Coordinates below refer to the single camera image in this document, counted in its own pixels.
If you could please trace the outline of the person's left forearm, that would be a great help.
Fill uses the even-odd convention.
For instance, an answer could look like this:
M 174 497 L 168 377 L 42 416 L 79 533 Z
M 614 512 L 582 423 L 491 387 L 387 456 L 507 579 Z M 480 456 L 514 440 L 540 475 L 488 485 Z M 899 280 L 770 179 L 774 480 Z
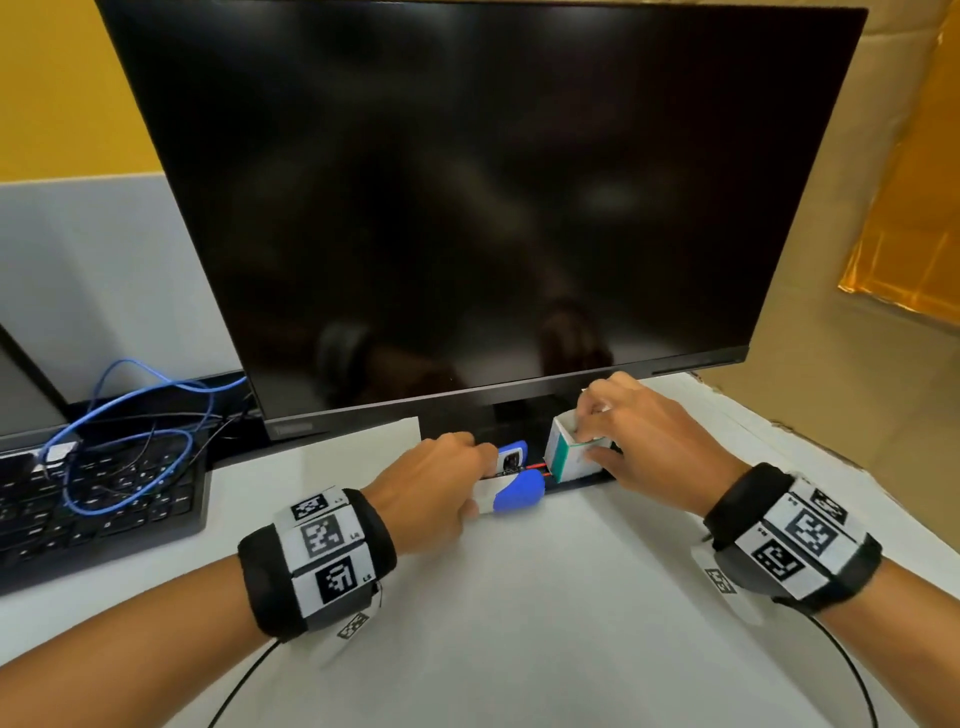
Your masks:
M 0 728 L 162 728 L 267 642 L 231 555 L 0 665 Z

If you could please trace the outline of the person's right forearm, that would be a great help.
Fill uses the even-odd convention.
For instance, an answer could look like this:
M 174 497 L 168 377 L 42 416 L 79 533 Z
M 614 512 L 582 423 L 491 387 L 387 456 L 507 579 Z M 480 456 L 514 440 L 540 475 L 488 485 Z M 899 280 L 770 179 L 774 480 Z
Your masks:
M 821 621 L 924 728 L 960 728 L 960 600 L 890 559 Z

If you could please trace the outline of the black keyboard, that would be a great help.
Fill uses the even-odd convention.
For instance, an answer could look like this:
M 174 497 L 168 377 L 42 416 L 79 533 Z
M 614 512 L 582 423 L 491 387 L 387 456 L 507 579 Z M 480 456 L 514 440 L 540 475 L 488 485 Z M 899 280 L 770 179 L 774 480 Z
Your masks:
M 199 534 L 205 431 L 153 428 L 0 456 L 0 598 Z

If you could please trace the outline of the golden foil sheet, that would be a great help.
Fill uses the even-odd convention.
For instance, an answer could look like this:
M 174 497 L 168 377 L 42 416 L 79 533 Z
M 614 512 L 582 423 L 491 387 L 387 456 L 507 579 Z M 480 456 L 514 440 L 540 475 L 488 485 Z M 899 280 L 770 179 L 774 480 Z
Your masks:
M 838 286 L 960 328 L 960 0 Z

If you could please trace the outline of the white and green small box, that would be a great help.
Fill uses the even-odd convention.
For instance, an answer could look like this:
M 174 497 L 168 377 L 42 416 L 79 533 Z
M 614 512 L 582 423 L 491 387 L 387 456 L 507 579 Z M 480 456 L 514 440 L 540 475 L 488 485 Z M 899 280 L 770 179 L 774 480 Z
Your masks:
M 603 467 L 587 453 L 592 448 L 609 450 L 610 438 L 595 438 L 587 442 L 576 440 L 576 410 L 562 412 L 552 419 L 543 455 L 547 470 L 557 483 L 566 483 L 598 475 Z

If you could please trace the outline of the person's left hand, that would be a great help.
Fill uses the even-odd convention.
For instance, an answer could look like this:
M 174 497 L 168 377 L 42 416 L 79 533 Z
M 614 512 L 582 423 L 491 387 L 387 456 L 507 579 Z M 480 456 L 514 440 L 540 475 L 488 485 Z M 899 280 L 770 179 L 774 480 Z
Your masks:
M 362 489 L 397 556 L 431 552 L 458 539 L 464 520 L 477 515 L 475 483 L 455 487 L 447 478 L 445 437 L 474 435 L 460 431 L 424 439 Z

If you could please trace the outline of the black computer monitor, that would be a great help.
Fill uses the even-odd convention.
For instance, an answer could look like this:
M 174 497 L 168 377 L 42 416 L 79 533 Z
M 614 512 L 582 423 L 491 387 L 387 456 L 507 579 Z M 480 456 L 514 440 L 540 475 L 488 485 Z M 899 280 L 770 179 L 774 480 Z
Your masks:
M 275 441 L 743 363 L 869 18 L 94 1 Z

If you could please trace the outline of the brown cardboard sheet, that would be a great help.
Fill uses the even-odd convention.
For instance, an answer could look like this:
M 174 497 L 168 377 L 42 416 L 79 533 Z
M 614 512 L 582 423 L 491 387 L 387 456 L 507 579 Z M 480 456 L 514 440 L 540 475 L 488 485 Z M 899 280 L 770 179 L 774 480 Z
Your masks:
M 867 471 L 960 552 L 960 328 L 838 287 L 951 0 L 732 1 L 869 16 L 747 361 L 702 379 Z

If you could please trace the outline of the person's right hand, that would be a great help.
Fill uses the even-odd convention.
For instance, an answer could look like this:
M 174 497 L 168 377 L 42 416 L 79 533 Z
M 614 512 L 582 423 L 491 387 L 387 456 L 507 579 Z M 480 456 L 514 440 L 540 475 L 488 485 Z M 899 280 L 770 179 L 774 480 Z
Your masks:
M 626 455 L 637 483 L 621 486 L 680 511 L 706 516 L 751 469 L 678 401 L 624 371 L 590 383 L 575 410 L 577 441 L 609 438 Z

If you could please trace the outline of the black wristband with marker tags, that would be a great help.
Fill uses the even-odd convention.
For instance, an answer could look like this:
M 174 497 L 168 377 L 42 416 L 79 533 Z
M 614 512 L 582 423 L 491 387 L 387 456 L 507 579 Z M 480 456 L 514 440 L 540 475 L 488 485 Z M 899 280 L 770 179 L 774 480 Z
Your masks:
M 879 570 L 881 543 L 802 475 L 750 467 L 703 520 L 691 547 L 700 574 L 743 623 L 774 605 L 814 617 L 859 595 Z
M 250 611 L 281 643 L 373 604 L 399 554 L 366 495 L 330 487 L 276 513 L 237 546 Z

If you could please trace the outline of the black monitor stand base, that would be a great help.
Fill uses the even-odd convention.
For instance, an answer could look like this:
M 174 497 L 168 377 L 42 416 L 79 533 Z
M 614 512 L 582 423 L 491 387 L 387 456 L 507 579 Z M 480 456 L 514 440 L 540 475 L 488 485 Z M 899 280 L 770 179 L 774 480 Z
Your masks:
M 476 442 L 503 447 L 518 441 L 527 444 L 527 465 L 544 462 L 553 417 L 573 409 L 573 394 L 548 394 L 419 418 L 422 438 L 451 431 L 467 431 Z

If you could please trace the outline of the blue and white plug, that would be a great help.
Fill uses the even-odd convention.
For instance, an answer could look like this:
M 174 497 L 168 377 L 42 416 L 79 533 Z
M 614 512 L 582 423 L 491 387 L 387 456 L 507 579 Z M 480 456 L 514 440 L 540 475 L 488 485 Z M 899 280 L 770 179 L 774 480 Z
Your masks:
M 471 498 L 479 515 L 506 514 L 538 504 L 546 494 L 546 479 L 538 469 L 523 469 L 478 481 Z

